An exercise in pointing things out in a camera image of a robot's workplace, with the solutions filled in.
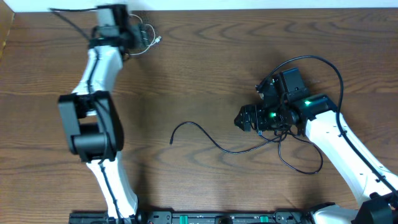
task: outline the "wire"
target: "wire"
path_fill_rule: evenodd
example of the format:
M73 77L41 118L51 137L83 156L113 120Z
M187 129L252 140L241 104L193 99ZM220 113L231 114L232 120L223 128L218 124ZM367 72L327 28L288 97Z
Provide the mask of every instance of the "wire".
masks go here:
M91 9L56 9L56 8L49 8L51 11L58 11L58 12L86 12L86 11L94 11L97 8Z
M91 69L90 75L88 76L88 79L87 79L87 92L88 92L88 96L90 97L90 100L91 100L91 102L93 104L93 108L95 110L95 113L98 116L98 120L99 120L99 122L101 123L101 125L102 125L102 127L104 129L104 140L105 140L104 154L102 156L102 159L98 162L98 164L102 164L105 161L105 159L106 159L105 157L108 154L109 148L112 147L112 144L108 144L109 137L108 137L108 133L107 133L107 130L106 130L105 122L104 122L104 119L102 117L102 114L100 113L100 110L97 107L97 103L100 104L100 105L101 105L101 103L98 102L98 100L95 98L94 94L91 91L91 86L92 86L91 82L92 82L92 79L93 79L94 71L95 71L95 68L97 67L97 64L98 64L99 60L100 60L100 53L98 52L98 50L96 48L93 48L93 50L95 51L96 56L95 56L95 62L94 62L93 68Z
M131 16L134 16L134 17L138 18L138 19L141 21L141 24L144 24L144 23L143 23L143 20L141 19L141 17L139 17L139 16L137 16L137 15L135 15L135 14L130 14L130 17L131 17ZM161 40L161 38L162 38L161 36L157 36L157 37L156 37L156 31L155 31L154 26L152 26L152 25L150 25L150 24L144 24L144 25L145 25L145 26L148 26L148 27L150 27L150 28L152 29L152 32L153 32L153 34L154 34L154 35L153 35L153 38L152 38L152 41L151 41L150 44L147 46L147 48L144 49L142 52L134 53L134 54L129 54L130 56L141 55L141 54L147 52L153 45L159 43L160 40Z
M101 167L101 172L102 172L102 175L104 176L106 187L108 188L109 194L111 195L113 205L116 210L116 214L118 216L118 223L122 223L121 214L120 214L119 208L118 208L118 201L116 200L116 197L113 194L111 185L109 184L109 180L108 180L108 177L106 176L106 172L105 172L105 167L102 164L99 164L99 166Z
M299 173L308 174L308 175L312 175L312 174L317 174L317 173L319 173L319 171L321 171L322 166L323 166L323 156L322 156L321 150L320 150L314 143L312 143L312 142L310 142L310 141L303 140L303 139L299 139L299 138L296 137L294 134L292 134L290 130L289 130L289 132L290 132L290 133L287 133L287 134L291 135L293 138L295 138L295 139L297 139L297 140L299 140L299 141L305 142L305 143L307 143L307 144L312 145L312 146L317 150L317 152L319 153L319 156L320 156L320 158L321 158L321 163L320 163L320 165L319 165L319 168L318 168L316 171L313 171L313 172L305 172L305 171L302 171L302 170L299 170L299 169L293 167L292 165L290 165L289 163L287 163L286 161L284 161L283 158L282 158L282 152L281 152L281 149L282 149L282 147L281 147L282 144L281 144L281 143L282 143L282 141L279 141L279 143L278 143L278 155L279 155L279 159L280 159L285 165L287 165L289 168L291 168L292 170L295 170L295 171L297 171L297 172L299 172Z
M253 150L259 149L260 147L265 146L266 144L269 144L269 143L272 142L273 140L278 139L278 138L280 137L280 136L277 136L277 137L275 137L274 139L272 139L271 141L266 141L266 142L264 142L264 143L262 143L262 144L260 144L260 145L258 145L258 146L252 147L252 148L250 148L250 149L246 149L246 150L239 151L239 152L233 152L233 151L229 151L229 150L223 149L219 144L217 144L216 141L214 141L214 139L213 139L212 137L210 137L209 134L207 134L207 132L206 132L199 124L196 124L195 122L192 122L192 121L186 121L186 122L182 122L181 124L179 124L179 125L174 129L173 134L172 134L172 137L170 138L170 145L173 144L173 141L174 141L174 134L175 134L176 130L177 130L179 127L183 126L184 124L193 124L193 125L195 125L195 126L198 127L203 133L206 134L206 136L210 139L210 141L213 142L213 144L214 144L218 149L220 149L221 151L223 151L223 152L225 152L225 153L235 154L235 155L236 155L236 154L243 154L243 153L247 153L247 152L251 152L251 151L253 151Z
M139 16L137 16L137 15L135 15L135 14L130 13L130 17L132 17L132 16L138 18L142 24L144 23L144 22L142 21L141 17L139 17Z
M78 27L76 24L74 24L72 21L70 21L68 18L66 18L65 16L63 16L63 15L61 15L59 12L57 12L57 11L59 11L58 9L52 9L52 8L50 8L50 10L51 10L51 12L52 12L52 14L54 14L54 15L56 15L56 16L58 16L61 20L63 20L64 22L66 22L67 24L69 24L69 25L71 25L73 28L75 28L75 30L79 33L79 34L81 34L87 41L90 41L90 38L88 37L88 35L80 28L80 27Z
M354 144L351 142L351 140L349 140L348 136L346 135L341 122L340 122L340 111L341 111L341 104L343 103L343 93L344 93L344 83L343 83L343 77L341 77L340 72L338 71L338 69L335 67L335 65L333 65L331 62L329 62L328 60L319 57L319 56L315 56L315 55L303 55L303 56L299 56L299 57L295 57L292 59L289 59L287 61L285 61L284 63L278 65L275 69L273 69L273 71L270 72L270 74L268 74L268 76L265 77L265 79L263 79L263 81L260 83L260 85L258 86L257 90L261 89L262 86L265 84L265 82L276 72L278 71L278 69L280 69L281 67L283 67L284 65L286 65L287 63L293 62L295 60L300 60L300 59L304 59L304 58L314 58L317 60L320 60L324 63L326 63L327 65L329 65L337 74L337 77L339 79L340 82L340 96L338 99L338 104L337 104L337 110L336 110L336 123L337 123L337 127L340 131L340 134L342 135L342 137L345 139L345 141L347 142L347 144L352 148L352 150L358 155L358 157L369 167L369 169L373 172L373 174L386 186L388 187L388 189L391 190L391 192L394 194L395 196L395 200L398 200L398 192L397 190L394 188L394 186L392 186L385 177L383 177L377 170L376 168L374 168L374 166L362 155L361 152L358 151L358 149L354 146Z
M281 132L281 134L276 134L277 131L280 131L280 130L276 130L275 133L274 133L274 135L275 135L276 137L274 137L273 139L267 139L267 138L264 137L262 134L259 134L259 136L260 136L261 138L263 138L264 140L266 140L266 142L264 142L264 143L262 143L262 144L260 144L260 145L258 145L258 146L252 147L252 148L250 148L250 149L246 149L246 150L238 151L238 152L233 152L233 151L229 151L229 150L226 150L226 149L222 148L222 147L221 147L221 146L220 146L220 145L219 145L219 144L218 144L218 143L217 143L217 142L216 142L216 141L215 141L215 140L214 140L214 139L213 139L201 126L200 126L200 125L199 125L199 124L196 124L195 122L192 122L192 121L182 122L181 124L179 124L179 125L174 129L174 131L173 131L173 133L172 133L172 136L171 136L171 138L170 138L170 145L173 144L175 132L177 131L177 129L178 129L179 127L183 126L184 124L193 124L193 125L195 125L196 127L198 127L203 133L205 133L205 135L210 139L210 141L212 141L212 143L213 143L218 149L220 149L221 151L223 151L223 152L225 152L225 153L235 154L235 155L237 155L237 154L243 154L243 153L247 153L247 152L251 152L251 151L253 151L253 150L259 149L260 147L265 146L266 144L269 144L269 143L271 143L271 142L277 142L277 143L278 143L278 154L279 154L279 159L280 159L285 165L287 165L289 168L291 168L291 169L293 169L293 170L295 170L295 171L297 171L297 172L299 172L299 173L302 173L302 174L312 175L312 174L317 174L317 173L319 173L319 171L322 169L322 166L323 166L323 156L322 156L322 153L321 153L320 149L319 149L316 145L314 145L314 143L312 143L312 142L305 141L305 140L303 140L303 139L297 138L296 135L293 134L293 133L291 132L290 129L288 129L288 130L283 130L283 131ZM293 138L295 138L295 139L297 139L297 140L299 140L299 141L302 141L302 142L305 142L305 143L307 143L307 144L312 145L312 146L317 150L317 152L319 153L320 159L321 159L321 163L320 163L319 168L318 168L316 171L313 171L313 172L305 172L305 171L299 170L299 169L293 167L292 165L290 165L289 163L287 163L287 162L282 158L282 153L281 153L282 141L284 141L288 135L293 136Z

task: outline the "wooden table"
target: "wooden table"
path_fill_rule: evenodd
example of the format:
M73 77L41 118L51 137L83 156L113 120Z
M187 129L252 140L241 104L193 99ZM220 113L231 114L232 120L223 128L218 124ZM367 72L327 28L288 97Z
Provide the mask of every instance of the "wooden table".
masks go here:
M142 205L174 210L275 210L333 201L357 208L328 159L317 175L281 163L277 145L234 126L240 107L259 102L254 85L289 58L314 54L345 81L343 114L391 171L398 166L398 10L320 9L165 11L143 16L163 37L124 64L113 98L125 131L123 162ZM67 13L89 31L93 13ZM87 43L49 13L17 14L0 66L0 223L66 223L73 210L106 210L100 188L69 153L57 108L77 85ZM298 66L313 93L337 100L333 71L315 60ZM316 152L289 138L283 156L314 170Z

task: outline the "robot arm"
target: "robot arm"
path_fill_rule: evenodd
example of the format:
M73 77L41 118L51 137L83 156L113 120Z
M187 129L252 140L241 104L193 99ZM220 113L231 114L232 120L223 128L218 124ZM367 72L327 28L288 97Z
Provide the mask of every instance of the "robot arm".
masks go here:
M391 193L369 169L369 167L350 148L336 124L336 113L327 111L316 115L316 119L307 121L305 135L315 143L329 158L338 172L353 192L358 206L371 200L371 194L386 195ZM398 177L384 167L364 144L355 136L340 115L346 135L361 152L361 154L384 176L395 188L398 187Z
M99 37L90 40L83 77L72 94L60 96L58 107L72 154L80 156L101 187L108 221L146 222L137 212L137 195L122 164L123 128L111 92L129 49L148 49L152 43L143 24L129 24L126 5L98 6L97 19L93 33ZM87 116L96 116L98 122L81 124Z

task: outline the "white wall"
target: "white wall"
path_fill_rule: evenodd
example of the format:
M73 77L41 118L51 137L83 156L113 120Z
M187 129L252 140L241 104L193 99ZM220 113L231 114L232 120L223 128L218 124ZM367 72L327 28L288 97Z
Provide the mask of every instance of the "white wall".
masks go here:
M44 12L49 7L84 9L128 2L132 10L290 9L398 7L398 0L4 0L14 12Z

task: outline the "green connector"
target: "green connector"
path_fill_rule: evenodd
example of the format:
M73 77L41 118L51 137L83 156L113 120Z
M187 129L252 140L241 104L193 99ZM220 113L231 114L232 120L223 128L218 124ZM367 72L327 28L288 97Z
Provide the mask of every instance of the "green connector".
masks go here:
M268 222L268 216L261 216L260 222Z
M188 224L188 215L180 216L180 224Z

